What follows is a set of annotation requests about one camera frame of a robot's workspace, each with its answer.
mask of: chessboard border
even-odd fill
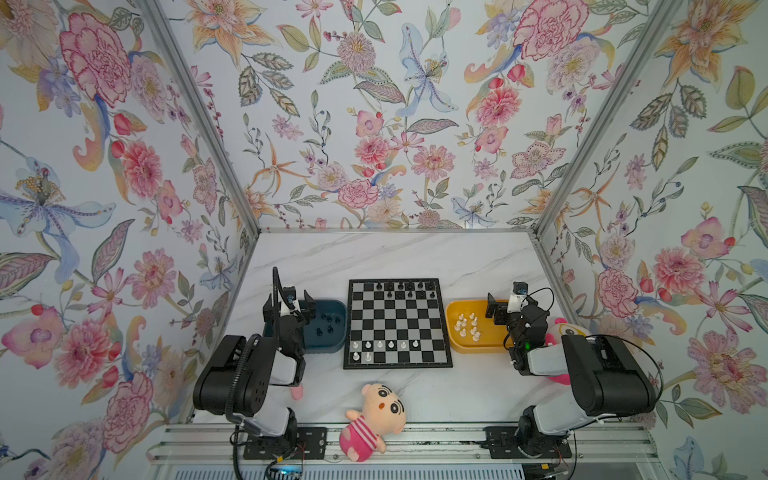
[[[442,324],[442,335],[445,338],[445,362],[443,363],[410,363],[408,365],[399,365],[392,363],[360,363],[352,364],[349,362],[349,335],[352,332],[352,294],[355,283],[378,283],[378,282],[435,282],[435,291],[437,292],[438,310],[440,310],[440,323]],[[344,336],[344,370],[374,370],[374,369],[451,369],[453,368],[453,359],[451,358],[450,337],[448,335],[448,321],[445,319],[445,305],[442,302],[442,289],[440,280],[436,278],[375,278],[375,279],[353,279],[349,281],[349,290],[346,296],[346,312],[350,321],[346,324],[346,334]]]

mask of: blue flower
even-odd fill
[[[8,221],[14,235],[25,237],[30,232],[42,232],[51,235],[61,251],[54,279],[57,283],[65,282],[78,268],[80,256],[69,234],[75,226],[95,228],[107,223],[112,216],[114,204],[101,205],[97,202],[85,202],[76,207],[58,204],[65,200],[59,190],[59,181],[51,166],[27,158],[29,170],[20,168],[16,171],[19,182],[16,189],[26,197],[18,198],[0,189],[0,218]]]
[[[162,349],[158,349],[155,345],[147,345],[147,351],[141,354],[141,358],[144,359],[141,365],[147,376],[153,377],[157,373],[157,364],[160,363],[162,355]]]
[[[451,202],[453,202],[453,211],[458,214],[458,218],[469,223],[470,227],[473,227],[475,223],[479,223],[483,227],[490,227],[498,222],[498,220],[493,220],[480,214],[483,207],[482,202],[470,205],[469,207],[467,207],[467,200],[463,198],[453,197]]]
[[[397,195],[395,184],[387,184],[379,188],[379,198],[393,198],[395,195]]]
[[[53,95],[56,97],[56,108],[64,110],[64,113],[71,118],[72,112],[78,115],[81,113],[80,105],[78,105],[80,95],[73,92],[68,86],[65,88],[55,85],[53,87]]]
[[[628,328],[632,329],[632,333],[639,339],[648,339],[648,334],[654,329],[654,326],[650,324],[650,319],[641,315],[626,318],[624,319],[624,323],[627,324]]]
[[[410,117],[416,113],[419,102],[426,94],[429,95],[429,102],[437,111],[447,112],[457,110],[451,103],[451,98],[438,91],[435,83],[440,82],[441,76],[448,69],[448,54],[443,52],[439,58],[433,56],[424,61],[422,67],[419,56],[422,54],[424,41],[422,34],[413,26],[406,23],[402,26],[402,47],[400,48],[400,62],[406,68],[405,81],[413,86],[414,97],[411,103],[395,112],[400,117]]]
[[[488,47],[499,48],[502,46],[502,42],[507,41],[507,28],[504,25],[496,25],[490,33],[488,33]]]
[[[200,285],[207,286],[210,290],[215,290],[222,286],[227,290],[232,290],[234,285],[232,284],[232,280],[230,280],[230,275],[232,275],[236,266],[237,257],[235,257],[227,268],[224,268],[224,262],[221,257],[216,257],[216,266],[214,267],[216,275],[213,275],[211,272],[203,273],[200,277]]]

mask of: wall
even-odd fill
[[[0,478],[142,478],[247,263],[156,52],[131,0],[0,2]]]
[[[526,227],[654,3],[479,5],[163,7],[261,226]]]
[[[545,245],[582,325],[660,360],[664,394],[638,420],[674,477],[762,478],[768,5],[687,5]]]

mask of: white marble table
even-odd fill
[[[261,309],[271,293],[272,267],[284,286],[295,285],[315,299],[346,305],[349,279],[437,277],[443,302],[505,299],[513,280],[530,291],[548,286],[526,233],[265,233],[248,267],[227,334],[249,336],[263,328]],[[541,292],[545,308],[549,292]],[[550,322],[561,316],[551,309]],[[410,422],[502,422],[523,409],[559,396],[567,387],[517,374],[506,354],[452,352],[451,369],[342,369],[343,350],[306,356],[304,398],[294,401],[287,387],[268,395],[296,412],[299,422],[344,422],[358,409],[360,389],[382,382],[403,398]],[[195,422],[225,422],[196,412]]]

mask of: plush toy head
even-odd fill
[[[374,383],[362,388],[365,402],[362,416],[373,433],[400,433],[406,427],[406,409],[400,398],[386,385]]]
[[[554,325],[547,329],[547,334],[544,337],[544,344],[547,346],[558,345],[562,342],[561,337],[563,335],[590,335],[589,330],[573,323],[568,323],[564,318],[558,318],[554,321]],[[563,385],[571,384],[571,377],[568,374],[551,376],[549,379],[553,382],[561,383]]]

